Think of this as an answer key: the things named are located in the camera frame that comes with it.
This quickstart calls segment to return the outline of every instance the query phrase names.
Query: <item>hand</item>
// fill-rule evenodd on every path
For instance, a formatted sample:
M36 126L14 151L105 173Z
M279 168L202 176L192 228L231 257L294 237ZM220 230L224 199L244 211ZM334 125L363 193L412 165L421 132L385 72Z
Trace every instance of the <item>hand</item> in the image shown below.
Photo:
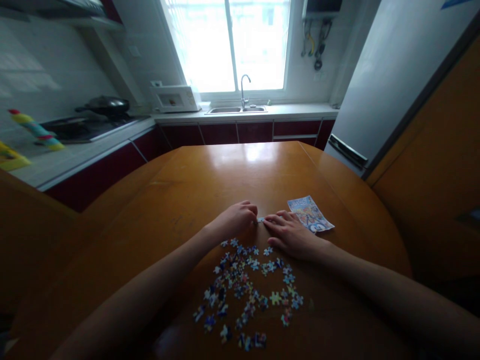
M257 206L245 200L230 206L206 227L212 232L218 243L234 238L251 222L257 221Z
M330 244L329 241L311 233L293 212L281 210L276 215L267 215L263 224L278 236L268 239L270 246L279 248L300 260L316 260L318 250Z

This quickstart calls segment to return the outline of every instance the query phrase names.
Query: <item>gas stove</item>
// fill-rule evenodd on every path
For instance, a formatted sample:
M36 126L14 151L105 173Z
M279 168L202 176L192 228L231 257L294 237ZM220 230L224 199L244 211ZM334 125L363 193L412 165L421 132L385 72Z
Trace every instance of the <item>gas stove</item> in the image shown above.
M148 118L148 115L130 116L124 113L115 117L110 116L108 119L68 117L44 122L41 125L63 144L83 144L103 139Z

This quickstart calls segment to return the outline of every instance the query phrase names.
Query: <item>refrigerator door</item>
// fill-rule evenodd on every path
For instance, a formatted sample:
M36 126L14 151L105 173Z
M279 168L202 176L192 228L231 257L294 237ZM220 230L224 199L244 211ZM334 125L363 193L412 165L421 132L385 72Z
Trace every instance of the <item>refrigerator door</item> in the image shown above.
M480 1L382 0L332 133L367 158L354 165L330 143L325 151L362 176L480 9Z

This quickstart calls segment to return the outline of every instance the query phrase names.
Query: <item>spray bottle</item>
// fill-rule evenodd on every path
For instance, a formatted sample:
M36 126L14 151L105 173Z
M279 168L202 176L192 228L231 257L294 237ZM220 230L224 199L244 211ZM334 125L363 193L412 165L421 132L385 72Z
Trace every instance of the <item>spray bottle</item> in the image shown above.
M11 114L13 121L22 125L50 150L57 151L65 147L60 141L58 141L47 130L45 130L42 125L40 125L30 116L22 114L20 111L15 109L10 109L8 112Z

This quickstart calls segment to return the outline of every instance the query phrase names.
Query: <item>window frame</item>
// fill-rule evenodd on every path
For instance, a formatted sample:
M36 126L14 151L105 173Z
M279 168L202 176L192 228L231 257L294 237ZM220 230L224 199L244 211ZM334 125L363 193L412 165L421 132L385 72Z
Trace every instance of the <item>window frame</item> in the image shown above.
M285 68L284 68L284 73L283 73L283 88L281 89L270 89L270 90L247 90L244 89L244 95L245 93L248 93L249 97L251 100L260 100L260 101L267 101L268 99L284 99L287 94L287 84L288 84L288 73L289 73L289 65L290 65L290 54L291 54L291 49L292 49L292 38L293 38L293 21L294 21L294 2L296 0L290 0L290 9L289 9L289 15L288 15L288 35L287 35L287 41L286 41L286 53L285 53ZM183 82L185 85L187 85L187 80L185 78L185 73L184 69L182 67L182 63L180 61L179 54L177 53L177 47L175 45L175 40L173 38L173 35L170 31L170 20L168 16L165 14L164 9L166 8L165 0L160 0L158 2L160 5L161 9L161 17L164 19L164 28L168 33L169 37L169 42L172 48L175 51L175 62L177 68L180 70L181 75L180 77L182 78ZM235 85L235 91L220 91L220 92L201 92L200 96L202 101L212 101L216 103L220 102L225 102L225 103L231 103L232 101L240 101L242 97L242 91L241 88L239 87L239 81L238 77L239 75L237 74L237 64L236 64L236 59L235 59L235 46L234 46L234 38L233 38L233 27L232 27L232 16L230 13L230 2L229 0L224 0L224 6L225 6L225 15L226 15L226 23L227 23L227 28L228 28L228 39L230 43L230 56L231 56L231 65L233 69L233 81Z

